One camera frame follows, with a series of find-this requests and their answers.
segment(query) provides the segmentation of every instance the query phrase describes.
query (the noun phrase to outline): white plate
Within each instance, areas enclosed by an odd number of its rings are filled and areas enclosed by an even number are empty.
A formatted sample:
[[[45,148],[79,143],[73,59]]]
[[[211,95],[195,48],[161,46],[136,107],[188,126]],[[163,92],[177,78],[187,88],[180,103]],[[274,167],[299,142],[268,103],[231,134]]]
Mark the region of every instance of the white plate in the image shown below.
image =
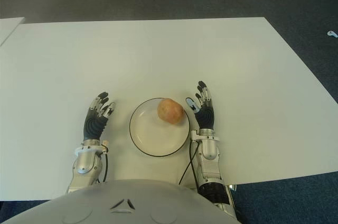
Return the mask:
[[[179,150],[190,131],[190,123],[184,112],[183,119],[175,125],[161,120],[157,106],[163,98],[154,98],[140,104],[134,111],[129,131],[135,146],[151,156],[166,156]]]

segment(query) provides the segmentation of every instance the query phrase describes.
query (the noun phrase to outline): robotic arm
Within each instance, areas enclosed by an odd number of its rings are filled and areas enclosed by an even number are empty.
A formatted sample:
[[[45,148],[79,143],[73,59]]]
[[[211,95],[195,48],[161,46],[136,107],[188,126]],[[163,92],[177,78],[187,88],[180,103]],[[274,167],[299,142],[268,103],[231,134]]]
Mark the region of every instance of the robotic arm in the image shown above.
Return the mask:
[[[231,193],[224,184],[218,165],[220,152],[217,147],[217,141],[219,139],[213,129],[214,110],[211,94],[203,81],[199,81],[197,89],[200,92],[200,94],[196,94],[200,107],[191,98],[186,98],[186,103],[193,110],[200,127],[199,132],[196,130],[191,131],[191,140],[198,143],[198,149],[196,150],[198,160],[196,186],[198,193],[227,214],[236,218]]]
[[[114,102],[103,107],[107,101],[108,93],[103,92],[93,100],[88,109],[83,127],[83,143],[75,150],[78,158],[73,164],[73,179],[67,189],[68,193],[98,181],[102,170],[101,154],[107,154],[108,150],[106,145],[100,143],[100,136],[115,109]]]

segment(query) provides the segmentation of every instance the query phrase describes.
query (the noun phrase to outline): potato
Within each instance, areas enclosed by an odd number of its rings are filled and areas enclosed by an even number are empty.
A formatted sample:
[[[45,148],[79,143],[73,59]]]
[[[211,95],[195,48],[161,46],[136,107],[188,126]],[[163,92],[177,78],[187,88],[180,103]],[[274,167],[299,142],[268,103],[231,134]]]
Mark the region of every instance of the potato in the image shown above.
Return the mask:
[[[160,119],[177,124],[184,115],[183,107],[172,99],[163,99],[157,107],[157,114]]]

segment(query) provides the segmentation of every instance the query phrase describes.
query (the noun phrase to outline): black cable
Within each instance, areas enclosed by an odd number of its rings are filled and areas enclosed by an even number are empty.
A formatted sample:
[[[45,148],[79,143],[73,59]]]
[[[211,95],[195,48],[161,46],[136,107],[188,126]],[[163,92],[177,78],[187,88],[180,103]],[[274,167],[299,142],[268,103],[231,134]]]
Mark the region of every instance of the black cable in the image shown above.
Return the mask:
[[[192,159],[194,159],[194,157],[195,157],[195,155],[196,155],[196,153],[197,153],[197,150],[199,149],[199,145],[200,145],[200,143],[198,142],[198,143],[197,143],[196,150],[195,150],[195,153],[194,153],[194,155],[192,156]],[[184,175],[185,175],[186,171],[188,170],[188,167],[190,166],[190,163],[191,163],[191,161],[189,161],[188,165],[186,166],[186,168],[185,168],[185,170],[184,170],[184,172],[183,172],[183,175],[181,176],[181,179],[180,179],[180,181],[179,181],[179,184],[181,184],[181,182],[182,182],[182,180],[183,180],[183,178],[184,178]]]
[[[109,152],[109,149],[108,147],[106,147],[105,145],[102,144],[102,146],[104,146],[107,150],[107,153],[105,154],[106,156],[106,171],[105,171],[105,176],[104,176],[104,179],[102,182],[105,182],[106,181],[106,178],[107,178],[107,173],[108,173],[108,152]]]
[[[105,171],[105,176],[104,176],[103,182],[106,181],[107,173],[108,173],[108,155],[106,154],[106,171]]]
[[[191,143],[192,143],[192,141],[190,141],[190,146],[189,146],[190,165],[191,165],[192,173],[194,174],[196,189],[198,190],[199,189],[199,183],[197,182],[196,173],[195,173],[195,169],[194,169],[194,164],[192,163],[192,158],[191,158]]]

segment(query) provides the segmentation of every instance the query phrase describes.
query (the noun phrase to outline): gray carpet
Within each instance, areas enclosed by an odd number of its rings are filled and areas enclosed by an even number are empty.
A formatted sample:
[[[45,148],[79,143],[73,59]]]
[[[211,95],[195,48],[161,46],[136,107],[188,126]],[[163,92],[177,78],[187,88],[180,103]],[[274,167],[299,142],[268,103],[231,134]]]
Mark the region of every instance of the gray carpet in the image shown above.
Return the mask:
[[[26,23],[264,16],[338,101],[338,39],[326,35],[338,33],[338,0],[0,2],[1,18],[25,16]],[[338,223],[337,178],[331,173],[240,185],[234,197],[246,223]]]

